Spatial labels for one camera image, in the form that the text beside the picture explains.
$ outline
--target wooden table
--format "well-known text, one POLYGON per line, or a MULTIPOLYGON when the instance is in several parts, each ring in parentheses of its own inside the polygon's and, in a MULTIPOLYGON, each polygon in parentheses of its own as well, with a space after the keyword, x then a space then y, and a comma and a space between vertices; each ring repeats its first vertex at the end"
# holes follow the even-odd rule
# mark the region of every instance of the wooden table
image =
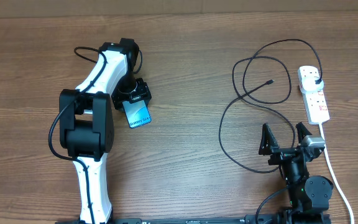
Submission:
MULTIPOLYGON (((358 223, 358 11, 203 14, 182 16, 96 16, 0 19, 0 223, 53 223, 80 214, 78 179, 71 162, 54 157, 47 135, 58 113, 58 96, 75 88, 93 68, 73 53, 76 46, 133 38, 144 53, 139 76, 152 93, 153 121, 130 129, 113 112, 115 140, 108 157, 108 189, 114 217, 241 217, 282 188, 280 174, 255 174, 230 161, 218 142, 226 105, 236 97, 231 70, 269 42, 299 38, 318 51, 324 69, 331 120, 324 124, 338 181, 358 223)), ((95 57, 92 52, 83 52, 95 57)), ((273 105, 296 124, 307 123, 296 70, 317 66, 301 43, 264 50, 282 60, 292 77, 292 95, 273 105)), ((236 70, 240 86, 242 70, 236 70)), ((261 100, 280 100, 288 80, 280 64, 255 60, 246 78, 261 100)), ((222 138, 241 163, 271 169, 258 155, 262 124, 269 122, 281 147, 290 146, 288 125, 265 110, 236 103, 227 112, 222 138)), ((318 134, 316 126, 307 125, 318 134)), ((54 145, 59 153, 58 135, 54 145)), ((331 179, 324 156, 308 164, 311 175, 331 179)), ((288 205, 283 194, 262 213, 288 205)), ((328 212, 348 223, 337 190, 328 212)))

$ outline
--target power socket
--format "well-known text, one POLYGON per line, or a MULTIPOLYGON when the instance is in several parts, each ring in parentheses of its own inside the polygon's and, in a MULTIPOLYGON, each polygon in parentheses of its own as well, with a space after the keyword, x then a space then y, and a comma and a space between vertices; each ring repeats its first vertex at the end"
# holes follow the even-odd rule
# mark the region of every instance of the power socket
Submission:
POLYGON ((319 79, 318 69, 313 66, 302 66, 298 69, 298 78, 309 124, 322 124, 328 121, 329 113, 323 92, 324 82, 315 83, 315 80, 319 79))

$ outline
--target white power cord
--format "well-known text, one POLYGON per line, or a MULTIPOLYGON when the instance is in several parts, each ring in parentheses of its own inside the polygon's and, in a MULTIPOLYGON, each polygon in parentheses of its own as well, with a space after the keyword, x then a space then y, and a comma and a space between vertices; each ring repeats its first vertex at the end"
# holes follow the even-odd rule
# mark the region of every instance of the white power cord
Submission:
MULTIPOLYGON (((320 134, 321 137, 323 137, 323 139, 325 140, 326 138, 324 137, 324 131, 323 131, 323 124, 319 123, 318 124, 318 128, 320 129, 320 134)), ((345 194, 343 193, 341 187, 339 186, 338 181, 336 180, 334 171, 333 171, 333 167, 331 166, 331 162, 329 161, 329 156, 328 156, 328 151, 327 151, 327 145, 324 145, 326 147, 326 149, 324 150, 324 155, 326 157, 326 161, 327 161, 327 166, 329 169, 329 172, 331 173, 331 176, 333 177, 333 181, 335 183, 335 187, 338 189, 339 194, 341 195, 343 201, 346 204, 347 209, 349 210, 349 215, 351 217, 351 224, 354 224, 354 216, 353 216, 353 210, 351 208, 351 205, 349 204, 349 202, 347 201, 347 198, 345 196, 345 194)))

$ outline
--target white object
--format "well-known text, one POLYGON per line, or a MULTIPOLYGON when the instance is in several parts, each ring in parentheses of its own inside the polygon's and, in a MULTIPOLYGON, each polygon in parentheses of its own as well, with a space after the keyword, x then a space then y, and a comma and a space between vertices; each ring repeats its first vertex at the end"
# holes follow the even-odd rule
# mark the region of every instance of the white object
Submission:
MULTIPOLYGON (((107 59, 106 67, 104 68, 103 73, 94 83, 94 85, 87 91, 87 93, 97 93, 101 91, 103 93, 109 93, 111 96, 118 84, 118 81, 127 73, 128 64, 126 56, 121 54, 120 52, 107 50, 104 51, 103 54, 106 56, 107 59)), ((75 89, 80 91, 84 90, 99 73, 103 66, 103 62, 104 59, 100 55, 98 62, 92 69, 90 75, 88 75, 85 81, 78 85, 75 89)), ((85 110, 84 113, 92 114, 92 111, 85 110)))
POLYGON ((302 66, 298 69, 298 78, 309 124, 328 121, 329 113, 323 92, 324 82, 321 81, 320 84, 315 82, 319 79, 318 69, 313 66, 302 66), (305 86, 302 83, 307 83, 307 90, 304 89, 305 86))
MULTIPOLYGON (((319 125, 320 135, 325 140, 322 124, 329 120, 329 113, 328 113, 327 102, 323 92, 324 82, 321 81, 320 84, 315 83, 315 80, 319 78, 318 69, 312 66, 300 67, 298 69, 298 78, 299 78, 299 83, 300 83, 299 86, 302 92, 303 101, 305 102, 305 109, 306 109, 306 115, 308 117, 308 122, 309 124, 319 125)), ((339 183, 336 179, 335 173, 331 166, 331 162, 329 161, 327 146, 325 145, 325 147, 326 148, 324 150, 324 155, 326 157, 329 172, 331 173, 335 186, 349 211, 351 224, 354 224, 354 216, 353 216, 352 208, 349 202, 347 201, 347 198, 344 195, 341 187, 339 186, 339 183)))
MULTIPOLYGON (((323 125, 321 123, 319 123, 318 126, 319 126, 319 129, 320 129, 320 135, 325 140, 324 131, 323 131, 323 125)), ((331 176, 333 177, 335 187, 338 189, 338 192, 341 195, 341 197, 342 197, 343 201, 345 202, 346 207, 347 207, 347 209, 349 211, 349 216, 351 218, 351 224, 354 224, 354 215, 353 215, 352 207, 351 207, 350 203, 347 201, 347 198, 346 198, 345 194, 343 193, 343 191, 342 191, 341 187, 339 186, 339 183, 338 183, 338 181, 336 179, 336 176, 335 176, 334 171, 333 171, 333 167, 331 166, 331 162, 329 161, 327 145, 324 145, 324 146, 326 147, 326 149, 324 150, 324 155, 326 157, 329 172, 331 173, 331 176)))
POLYGON ((320 79, 318 69, 313 66, 305 65, 298 69, 299 87, 304 94, 314 91, 323 90, 324 81, 316 84, 316 80, 320 79))
MULTIPOLYGON (((95 223, 107 223, 112 211, 112 205, 109 200, 106 179, 106 159, 108 154, 104 153, 99 162, 95 162, 90 157, 78 157, 78 160, 85 163, 88 167, 89 191, 91 196, 92 210, 95 223)), ((88 198, 86 196, 86 179, 83 166, 73 161, 78 174, 81 191, 81 215, 80 220, 85 223, 92 223, 91 213, 88 208, 88 198)))

